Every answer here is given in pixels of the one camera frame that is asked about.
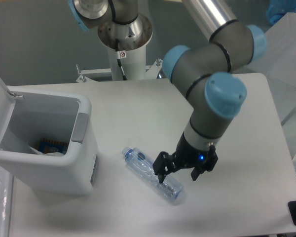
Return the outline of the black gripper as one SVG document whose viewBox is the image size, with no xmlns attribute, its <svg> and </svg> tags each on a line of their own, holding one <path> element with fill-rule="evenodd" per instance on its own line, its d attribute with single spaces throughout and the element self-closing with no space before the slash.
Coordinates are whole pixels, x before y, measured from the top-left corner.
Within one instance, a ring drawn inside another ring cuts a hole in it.
<svg viewBox="0 0 296 237">
<path fill-rule="evenodd" d="M 205 150 L 199 150 L 190 145 L 182 135 L 175 152 L 172 155 L 160 152 L 152 167 L 159 183 L 163 183 L 168 174 L 185 168 L 194 168 L 191 177 L 196 181 L 205 171 L 211 172 L 217 161 L 218 156 L 214 145 L 210 145 Z"/>
</svg>

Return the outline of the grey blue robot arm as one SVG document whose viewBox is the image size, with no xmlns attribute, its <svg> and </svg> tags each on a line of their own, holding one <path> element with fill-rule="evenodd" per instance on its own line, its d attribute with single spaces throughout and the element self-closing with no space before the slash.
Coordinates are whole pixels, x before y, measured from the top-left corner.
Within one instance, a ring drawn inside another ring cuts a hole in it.
<svg viewBox="0 0 296 237">
<path fill-rule="evenodd" d="M 135 0 L 71 0 L 69 6 L 83 30 L 98 28 L 103 44 L 114 52 L 114 80 L 129 80 L 145 66 L 127 63 L 132 50 L 152 37 L 150 21 L 138 11 Z M 263 31 L 242 25 L 223 0 L 185 0 L 209 44 L 198 51 L 178 45 L 162 61 L 166 78 L 193 107 L 193 112 L 173 154 L 161 152 L 153 163 L 162 183 L 166 176 L 190 168 L 196 180 L 212 171 L 218 161 L 216 144 L 239 113 L 247 91 L 232 71 L 263 56 L 267 43 Z"/>
</svg>

